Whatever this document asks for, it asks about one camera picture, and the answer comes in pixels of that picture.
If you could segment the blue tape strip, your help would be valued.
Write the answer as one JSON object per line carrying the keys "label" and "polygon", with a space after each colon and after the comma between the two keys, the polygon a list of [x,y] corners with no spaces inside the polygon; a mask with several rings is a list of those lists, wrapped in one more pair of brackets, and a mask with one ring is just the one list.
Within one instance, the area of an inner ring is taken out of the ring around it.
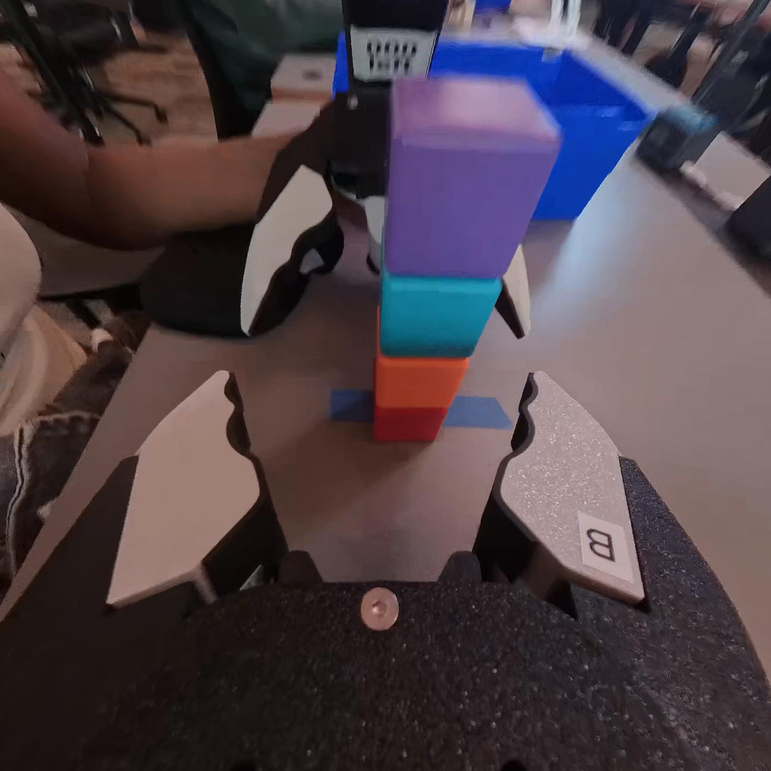
{"label": "blue tape strip", "polygon": [[[328,410],[335,422],[371,423],[375,401],[371,390],[332,390]],[[512,430],[515,422],[493,397],[457,396],[448,408],[443,427]]]}

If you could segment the blue plastic bin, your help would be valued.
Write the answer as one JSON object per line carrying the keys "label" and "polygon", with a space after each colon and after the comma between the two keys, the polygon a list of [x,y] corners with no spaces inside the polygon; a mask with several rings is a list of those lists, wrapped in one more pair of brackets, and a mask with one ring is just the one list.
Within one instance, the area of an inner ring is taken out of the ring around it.
{"label": "blue plastic bin", "polygon": [[631,92],[569,51],[443,37],[429,75],[525,81],[559,125],[561,151],[523,235],[542,223],[575,221],[652,117]]}

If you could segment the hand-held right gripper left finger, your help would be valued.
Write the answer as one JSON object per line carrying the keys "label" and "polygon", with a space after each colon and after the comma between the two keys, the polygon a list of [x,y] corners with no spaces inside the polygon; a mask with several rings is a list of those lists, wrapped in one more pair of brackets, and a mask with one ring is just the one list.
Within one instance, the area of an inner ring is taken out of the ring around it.
{"label": "hand-held right gripper left finger", "polygon": [[276,577],[284,531],[233,372],[216,371],[190,393],[130,461],[110,608],[177,589],[207,605]]}

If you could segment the black office chair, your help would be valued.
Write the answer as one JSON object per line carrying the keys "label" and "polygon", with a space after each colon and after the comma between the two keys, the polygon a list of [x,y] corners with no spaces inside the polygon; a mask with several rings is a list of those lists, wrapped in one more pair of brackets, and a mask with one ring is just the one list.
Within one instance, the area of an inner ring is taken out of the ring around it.
{"label": "black office chair", "polygon": [[150,110],[168,124],[167,111],[151,100],[128,96],[97,83],[106,63],[122,53],[168,53],[162,45],[140,43],[130,2],[2,1],[2,43],[13,45],[30,64],[39,91],[28,92],[62,126],[85,142],[104,143],[97,120],[116,120],[141,146],[149,136],[116,105]]}

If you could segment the orange foam cube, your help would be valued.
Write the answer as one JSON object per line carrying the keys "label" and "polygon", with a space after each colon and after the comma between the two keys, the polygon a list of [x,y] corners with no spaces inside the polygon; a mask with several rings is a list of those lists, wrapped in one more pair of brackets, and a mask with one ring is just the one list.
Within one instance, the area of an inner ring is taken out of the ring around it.
{"label": "orange foam cube", "polygon": [[394,357],[375,353],[374,400],[388,409],[448,409],[469,358]]}

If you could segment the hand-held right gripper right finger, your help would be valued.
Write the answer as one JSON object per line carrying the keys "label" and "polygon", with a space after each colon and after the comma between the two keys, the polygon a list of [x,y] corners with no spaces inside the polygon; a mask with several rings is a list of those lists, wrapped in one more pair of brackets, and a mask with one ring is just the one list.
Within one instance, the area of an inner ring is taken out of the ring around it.
{"label": "hand-held right gripper right finger", "polygon": [[511,447],[477,530],[483,579],[524,581],[552,603],[572,603],[572,587],[647,603],[621,459],[600,423],[531,372]]}

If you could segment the person's left forearm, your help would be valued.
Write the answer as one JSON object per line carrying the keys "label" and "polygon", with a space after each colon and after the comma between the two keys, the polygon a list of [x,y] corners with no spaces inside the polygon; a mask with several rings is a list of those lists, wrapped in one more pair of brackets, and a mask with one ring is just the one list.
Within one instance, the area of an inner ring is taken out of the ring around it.
{"label": "person's left forearm", "polygon": [[164,147],[94,147],[1,76],[1,199],[78,241],[134,251],[254,220],[296,132]]}

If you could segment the teal foam cube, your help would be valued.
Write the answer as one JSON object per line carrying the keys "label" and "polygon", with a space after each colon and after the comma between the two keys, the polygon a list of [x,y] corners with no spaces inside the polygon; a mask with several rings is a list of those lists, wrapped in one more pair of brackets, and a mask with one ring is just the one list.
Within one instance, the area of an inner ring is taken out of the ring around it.
{"label": "teal foam cube", "polygon": [[502,285],[500,278],[413,277],[383,268],[381,353],[398,358],[471,357]]}

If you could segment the red foam cube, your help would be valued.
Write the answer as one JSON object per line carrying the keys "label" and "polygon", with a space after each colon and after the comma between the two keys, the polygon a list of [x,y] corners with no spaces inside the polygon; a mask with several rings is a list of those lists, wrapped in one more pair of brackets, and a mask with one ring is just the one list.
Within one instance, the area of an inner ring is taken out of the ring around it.
{"label": "red foam cube", "polygon": [[448,411],[441,407],[387,407],[376,403],[373,436],[381,443],[430,443],[437,439]]}

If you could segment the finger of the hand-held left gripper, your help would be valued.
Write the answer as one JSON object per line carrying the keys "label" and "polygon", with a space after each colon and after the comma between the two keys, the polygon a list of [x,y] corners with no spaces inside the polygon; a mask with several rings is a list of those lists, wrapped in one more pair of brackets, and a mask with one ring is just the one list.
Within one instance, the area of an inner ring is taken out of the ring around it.
{"label": "finger of the hand-held left gripper", "polygon": [[531,330],[531,300],[524,249],[519,245],[502,279],[495,308],[514,337],[524,339]]}
{"label": "finger of the hand-held left gripper", "polygon": [[300,165],[253,230],[241,286],[241,331],[256,337],[281,325],[312,277],[337,267],[343,249],[344,234],[323,175]]}

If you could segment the purple foam cube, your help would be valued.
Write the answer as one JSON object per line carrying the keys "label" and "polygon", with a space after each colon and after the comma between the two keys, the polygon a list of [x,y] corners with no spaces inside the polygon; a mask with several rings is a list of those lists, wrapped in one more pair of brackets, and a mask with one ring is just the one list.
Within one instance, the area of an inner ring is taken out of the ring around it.
{"label": "purple foam cube", "polygon": [[502,278],[561,149],[523,79],[441,75],[391,91],[384,226],[388,272]]}

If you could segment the black power unit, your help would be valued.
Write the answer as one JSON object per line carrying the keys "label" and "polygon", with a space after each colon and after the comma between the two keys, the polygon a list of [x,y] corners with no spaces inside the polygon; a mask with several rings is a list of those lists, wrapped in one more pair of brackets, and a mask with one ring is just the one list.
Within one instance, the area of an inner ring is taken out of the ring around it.
{"label": "black power unit", "polygon": [[770,178],[729,215],[724,233],[738,252],[770,260]]}
{"label": "black power unit", "polygon": [[691,104],[661,111],[642,133],[637,158],[649,168],[668,173],[701,157],[722,130],[717,116]]}

